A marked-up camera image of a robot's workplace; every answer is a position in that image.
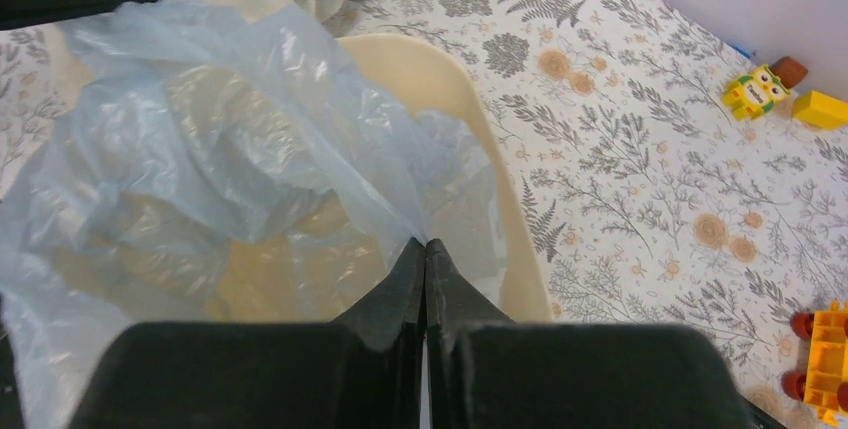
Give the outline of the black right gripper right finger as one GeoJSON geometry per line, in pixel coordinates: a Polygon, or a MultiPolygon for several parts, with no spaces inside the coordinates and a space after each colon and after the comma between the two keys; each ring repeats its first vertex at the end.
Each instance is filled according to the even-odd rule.
{"type": "Polygon", "coordinates": [[[681,325],[518,323],[425,250],[435,428],[748,428],[723,359],[681,325]]]}

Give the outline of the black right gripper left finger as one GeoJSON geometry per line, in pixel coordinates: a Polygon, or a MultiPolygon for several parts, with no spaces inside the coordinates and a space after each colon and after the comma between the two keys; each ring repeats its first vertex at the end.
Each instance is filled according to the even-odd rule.
{"type": "Polygon", "coordinates": [[[103,354],[74,428],[415,428],[425,249],[328,322],[147,322],[103,354]]]}

